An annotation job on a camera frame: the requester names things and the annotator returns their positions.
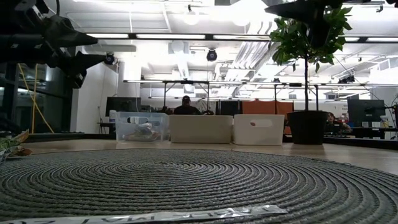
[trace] black plant pot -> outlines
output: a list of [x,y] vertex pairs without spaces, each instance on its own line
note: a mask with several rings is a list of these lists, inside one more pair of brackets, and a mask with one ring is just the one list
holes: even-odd
[[328,113],[297,111],[287,114],[294,144],[322,145]]

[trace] green leaves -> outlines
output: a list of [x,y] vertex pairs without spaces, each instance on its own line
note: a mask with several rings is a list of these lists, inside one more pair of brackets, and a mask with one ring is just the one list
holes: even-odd
[[344,29],[346,30],[352,30],[353,28],[348,24],[348,22],[345,22],[343,25]]
[[330,30],[326,44],[318,49],[311,48],[309,44],[308,24],[283,17],[275,19],[278,28],[270,33],[270,38],[272,42],[280,42],[280,46],[272,56],[273,61],[282,65],[292,59],[307,58],[309,63],[316,65],[316,71],[319,70],[321,63],[334,65],[333,54],[337,50],[343,50],[346,43],[345,38],[341,36],[344,35],[344,30],[352,29],[347,19],[349,16],[347,14],[351,9],[351,7],[342,8],[340,6],[324,15],[330,25]]
[[319,65],[319,63],[317,62],[317,68],[315,69],[315,73],[318,73],[318,70],[319,70],[319,68],[320,68],[320,65]]
[[353,9],[352,7],[342,8],[342,9],[340,10],[340,13],[343,14],[343,15],[345,15],[345,14],[351,12],[352,9]]

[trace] white storage bin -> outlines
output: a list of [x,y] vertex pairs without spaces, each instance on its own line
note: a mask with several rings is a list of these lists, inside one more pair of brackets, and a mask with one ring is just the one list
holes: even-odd
[[237,114],[234,116],[234,143],[281,146],[284,121],[284,115]]
[[169,116],[164,113],[118,112],[116,118],[118,141],[168,141]]

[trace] yellow cable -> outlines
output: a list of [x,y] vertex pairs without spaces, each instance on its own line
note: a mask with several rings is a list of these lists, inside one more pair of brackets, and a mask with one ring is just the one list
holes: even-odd
[[[36,80],[37,80],[37,67],[38,65],[36,64],[35,68],[35,86],[33,90],[33,102],[36,102]],[[36,104],[33,104],[33,110],[32,110],[32,134],[35,133],[35,112],[36,112]]]
[[52,133],[54,133],[54,131],[52,130],[52,128],[50,127],[50,125],[48,124],[48,122],[45,120],[45,118],[44,118],[42,112],[40,111],[39,106],[37,106],[36,101],[33,99],[32,94],[30,94],[30,90],[29,90],[29,87],[28,87],[28,85],[27,85],[27,83],[26,83],[25,74],[24,74],[24,71],[23,71],[21,65],[18,64],[18,66],[19,66],[19,70],[20,70],[21,73],[22,73],[22,78],[24,79],[24,83],[25,83],[25,86],[26,86],[26,90],[28,91],[30,98],[33,100],[33,104],[34,104],[35,107],[37,108],[37,112],[39,112],[39,114],[40,114],[40,116],[42,117],[44,123],[47,125],[47,127],[49,127],[50,131],[51,131]]

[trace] wooden floor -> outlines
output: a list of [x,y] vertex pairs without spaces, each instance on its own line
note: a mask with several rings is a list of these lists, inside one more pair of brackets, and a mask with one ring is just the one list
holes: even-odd
[[34,154],[68,151],[94,151],[115,149],[209,149],[239,152],[257,152],[286,156],[303,156],[330,161],[350,163],[352,165],[383,170],[398,175],[398,151],[371,149],[365,147],[338,146],[299,146],[284,144],[283,146],[236,146],[233,144],[172,144],[154,143],[117,143],[113,140],[72,140],[57,142],[37,142],[23,145],[33,150]]

